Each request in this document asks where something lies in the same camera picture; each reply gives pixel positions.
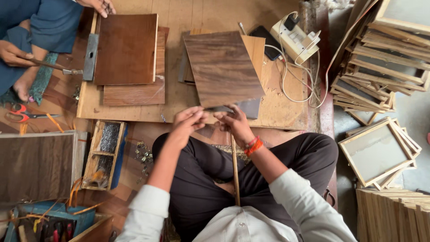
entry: red scissors handle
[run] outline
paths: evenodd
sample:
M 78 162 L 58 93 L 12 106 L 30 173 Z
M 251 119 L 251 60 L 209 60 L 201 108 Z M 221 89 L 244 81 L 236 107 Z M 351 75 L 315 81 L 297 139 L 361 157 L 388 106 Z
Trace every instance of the red scissors handle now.
M 24 105 L 21 105 L 19 103 L 13 105 L 11 107 L 11 111 L 9 111 L 9 116 L 12 116 L 13 118 L 10 118 L 11 121 L 13 122 L 25 122 L 27 121 L 30 117 L 28 116 L 28 111 L 27 108 Z

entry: black phone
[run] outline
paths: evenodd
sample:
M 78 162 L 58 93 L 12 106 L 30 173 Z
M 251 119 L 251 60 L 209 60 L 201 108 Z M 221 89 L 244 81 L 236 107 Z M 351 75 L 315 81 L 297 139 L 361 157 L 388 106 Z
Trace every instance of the black phone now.
M 275 46 L 276 48 L 281 49 L 281 45 L 279 44 L 279 42 L 262 25 L 258 26 L 253 31 L 251 31 L 249 35 L 254 37 L 266 38 L 266 44 Z M 273 60 L 273 61 L 276 60 L 276 58 L 278 58 L 281 55 L 281 53 L 276 49 L 272 47 L 267 47 L 267 46 L 264 47 L 264 53 L 267 55 L 267 57 L 269 57 L 270 60 Z

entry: man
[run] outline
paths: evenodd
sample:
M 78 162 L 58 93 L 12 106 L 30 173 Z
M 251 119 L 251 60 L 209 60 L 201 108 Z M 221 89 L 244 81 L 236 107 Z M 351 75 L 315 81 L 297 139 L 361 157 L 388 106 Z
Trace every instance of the man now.
M 49 51 L 70 53 L 82 6 L 94 7 L 103 17 L 115 14 L 111 0 L 1 0 L 0 96 L 13 88 L 27 102 L 28 90 Z
M 229 189 L 213 181 L 232 180 L 231 155 L 189 137 L 209 115 L 192 107 L 178 113 L 172 132 L 155 141 L 153 170 L 130 204 L 117 241 L 159 241 L 168 210 L 183 242 L 356 241 L 320 195 L 336 165 L 336 143 L 305 133 L 267 149 L 246 115 L 236 105 L 228 107 L 233 113 L 214 113 L 216 125 L 231 129 L 252 160 L 246 167 L 238 163 L 242 207 L 234 205 Z

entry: black pants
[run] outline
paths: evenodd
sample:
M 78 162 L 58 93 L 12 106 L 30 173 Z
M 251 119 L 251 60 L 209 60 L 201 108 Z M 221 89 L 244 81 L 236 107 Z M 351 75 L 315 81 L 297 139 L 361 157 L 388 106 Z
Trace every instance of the black pants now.
M 167 135 L 155 140 L 154 159 Z M 334 140 L 318 133 L 301 134 L 270 151 L 288 168 L 308 179 L 319 194 L 327 188 L 338 159 L 338 146 Z M 299 227 L 284 207 L 275 202 L 258 169 L 252 163 L 245 167 L 243 160 L 238 160 L 237 166 L 240 205 L 252 206 L 299 234 Z M 191 137 L 179 156 L 170 190 L 169 212 L 183 242 L 192 241 L 222 209 L 234 206 L 234 196 L 215 185 L 213 178 L 233 179 L 231 155 Z

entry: green cloth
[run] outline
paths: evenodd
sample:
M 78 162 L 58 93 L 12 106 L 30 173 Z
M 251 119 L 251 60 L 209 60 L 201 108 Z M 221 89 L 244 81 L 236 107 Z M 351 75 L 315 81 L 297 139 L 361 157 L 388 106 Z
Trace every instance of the green cloth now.
M 49 64 L 55 64 L 57 61 L 58 53 L 50 52 L 46 55 L 44 61 Z M 42 102 L 42 95 L 45 92 L 46 87 L 48 86 L 49 80 L 51 79 L 53 69 L 47 66 L 41 66 L 39 72 L 36 75 L 36 79 L 34 79 L 33 85 L 30 87 L 28 94 L 33 97 L 35 102 L 38 105 Z M 11 88 L 5 94 L 0 96 L 0 104 L 3 106 L 7 103 L 23 103 L 15 93 L 15 91 Z

